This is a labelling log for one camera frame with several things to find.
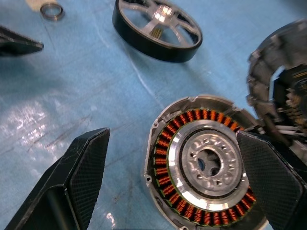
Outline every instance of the silver hub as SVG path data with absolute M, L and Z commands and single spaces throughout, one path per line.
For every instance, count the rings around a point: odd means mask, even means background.
M 209 196 L 223 196 L 240 182 L 239 154 L 227 136 L 204 130 L 186 142 L 182 151 L 183 171 L 198 191 Z
M 249 185 L 236 134 L 212 120 L 189 122 L 175 134 L 169 147 L 168 167 L 182 196 L 210 211 L 233 207 Z

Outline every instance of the blue work surface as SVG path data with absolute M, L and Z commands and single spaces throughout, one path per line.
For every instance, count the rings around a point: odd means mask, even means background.
M 249 54 L 307 15 L 304 0 L 173 0 L 204 41 L 191 61 L 172 64 L 125 44 L 113 28 L 113 0 L 59 0 L 66 14 L 56 23 L 27 2 L 0 0 L 0 24 L 45 45 L 0 59 L 0 229 L 72 140 L 101 127 L 111 137 L 89 229 L 173 229 L 142 187 L 153 121 L 173 101 L 204 93 L 253 113 L 245 99 Z

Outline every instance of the center bore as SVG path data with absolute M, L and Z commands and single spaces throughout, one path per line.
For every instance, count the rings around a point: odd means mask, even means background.
M 207 176 L 215 176 L 221 169 L 219 156 L 211 149 L 204 149 L 198 153 L 198 167 Z

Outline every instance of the textured black surface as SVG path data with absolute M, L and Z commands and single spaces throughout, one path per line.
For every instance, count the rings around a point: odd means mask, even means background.
M 71 200 L 82 229 L 87 229 L 101 187 L 108 139 L 91 140 L 70 181 Z
M 284 145 L 277 151 L 266 140 L 244 132 L 237 134 L 237 140 L 249 183 L 268 221 L 274 230 L 296 229 L 306 193 L 301 177 L 305 173 L 298 175 L 295 170 L 304 171 L 306 166 Z

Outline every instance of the black plastic piece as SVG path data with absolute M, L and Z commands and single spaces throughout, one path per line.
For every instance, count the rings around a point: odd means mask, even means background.
M 43 48 L 43 43 L 34 41 L 0 26 L 0 57 L 31 54 L 41 51 Z
M 142 34 L 139 30 L 133 28 L 129 24 L 129 22 L 121 14 L 118 3 L 119 0 L 116 0 L 113 11 L 113 25 L 118 34 L 130 46 L 141 51 L 142 53 L 162 61 L 186 62 L 189 61 L 195 55 L 198 48 L 201 46 L 202 36 L 200 37 L 200 41 L 192 47 L 168 46 L 151 39 L 149 36 Z M 193 35 L 190 36 L 192 40 L 197 40 L 197 38 L 195 38 Z
M 307 166 L 283 143 L 238 132 L 250 186 L 275 230 L 307 228 Z
M 101 187 L 110 131 L 77 137 L 40 178 L 6 230 L 85 230 Z

